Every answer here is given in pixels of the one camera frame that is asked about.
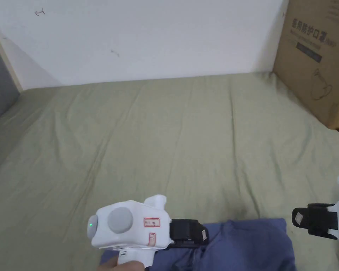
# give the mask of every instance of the gray circular button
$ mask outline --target gray circular button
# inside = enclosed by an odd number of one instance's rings
[[[119,207],[108,215],[108,227],[115,234],[123,234],[133,225],[133,215],[126,207]]]

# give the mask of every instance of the hand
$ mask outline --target hand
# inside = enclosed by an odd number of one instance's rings
[[[97,271],[144,271],[143,263],[139,261],[129,261],[122,265],[117,265],[117,261],[118,257],[113,257],[99,266]]]

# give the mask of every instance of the blue fabric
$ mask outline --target blue fabric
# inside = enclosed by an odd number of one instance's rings
[[[158,251],[150,271],[296,270],[284,219],[227,221],[205,226],[209,229],[209,245]],[[118,252],[105,251],[101,263],[115,255]]]

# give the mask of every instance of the red label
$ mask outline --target red label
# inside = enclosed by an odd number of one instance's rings
[[[159,218],[153,217],[145,217],[143,220],[143,224],[146,228],[159,228],[161,226]]]

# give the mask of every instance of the bed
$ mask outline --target bed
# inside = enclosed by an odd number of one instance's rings
[[[27,90],[0,118],[0,270],[95,270],[89,216],[155,194],[172,218],[284,217],[299,270],[339,270],[291,223],[338,175],[339,133],[272,73]]]

